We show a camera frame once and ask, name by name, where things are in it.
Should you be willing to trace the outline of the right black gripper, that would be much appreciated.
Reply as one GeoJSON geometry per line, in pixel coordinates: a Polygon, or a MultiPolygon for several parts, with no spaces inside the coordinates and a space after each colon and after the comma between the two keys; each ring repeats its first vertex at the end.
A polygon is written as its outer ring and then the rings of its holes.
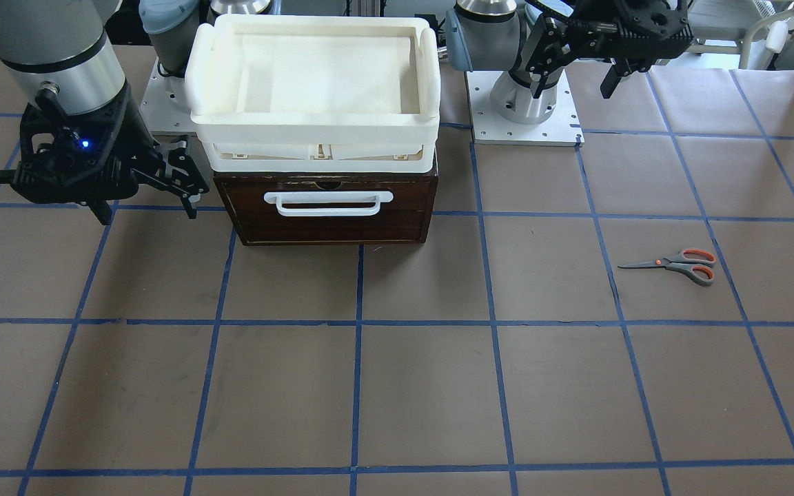
{"type": "Polygon", "coordinates": [[[108,200],[125,200],[145,183],[179,198],[190,219],[210,185],[190,154],[188,139],[156,143],[123,87],[110,103],[62,125],[37,107],[21,117],[19,165],[10,186],[34,203],[85,202],[103,226],[114,211],[108,200]]]}

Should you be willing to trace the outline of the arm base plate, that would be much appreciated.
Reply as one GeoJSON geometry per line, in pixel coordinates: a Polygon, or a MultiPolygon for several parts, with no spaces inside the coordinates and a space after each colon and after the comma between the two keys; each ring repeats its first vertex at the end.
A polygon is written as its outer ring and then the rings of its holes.
{"type": "Polygon", "coordinates": [[[141,115],[153,135],[196,135],[196,126],[190,119],[185,79],[166,76],[159,60],[152,65],[141,99],[141,115]]]}
{"type": "Polygon", "coordinates": [[[476,143],[573,147],[585,142],[564,72],[538,99],[506,70],[467,72],[466,81],[476,143]]]}

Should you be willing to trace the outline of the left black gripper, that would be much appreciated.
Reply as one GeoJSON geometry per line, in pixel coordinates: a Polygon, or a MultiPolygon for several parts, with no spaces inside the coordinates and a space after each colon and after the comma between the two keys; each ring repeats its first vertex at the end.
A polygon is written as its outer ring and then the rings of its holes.
{"type": "Polygon", "coordinates": [[[553,87],[568,64],[577,59],[612,59],[600,85],[609,99],[635,72],[632,59],[675,59],[694,42],[686,1],[569,1],[568,16],[539,15],[527,19],[525,72],[533,98],[553,87]]]}

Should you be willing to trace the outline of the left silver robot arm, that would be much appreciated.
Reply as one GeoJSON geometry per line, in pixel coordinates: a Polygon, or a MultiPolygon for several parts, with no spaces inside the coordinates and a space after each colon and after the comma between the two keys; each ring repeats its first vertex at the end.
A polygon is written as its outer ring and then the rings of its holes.
{"type": "Polygon", "coordinates": [[[609,67],[608,99],[633,73],[676,59],[693,32],[686,1],[457,1],[445,44],[455,70],[495,70],[489,102],[501,117],[539,125],[556,106],[564,67],[597,59],[609,67]]]}

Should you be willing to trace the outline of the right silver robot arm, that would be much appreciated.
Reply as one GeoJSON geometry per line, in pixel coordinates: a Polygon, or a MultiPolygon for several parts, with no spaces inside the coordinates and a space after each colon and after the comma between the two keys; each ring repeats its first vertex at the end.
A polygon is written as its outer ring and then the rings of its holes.
{"type": "Polygon", "coordinates": [[[101,1],[0,1],[0,61],[28,98],[20,161],[0,183],[35,204],[86,206],[103,225],[110,201],[145,183],[195,219],[210,187],[188,137],[152,138],[104,28],[111,12],[101,1]]]}

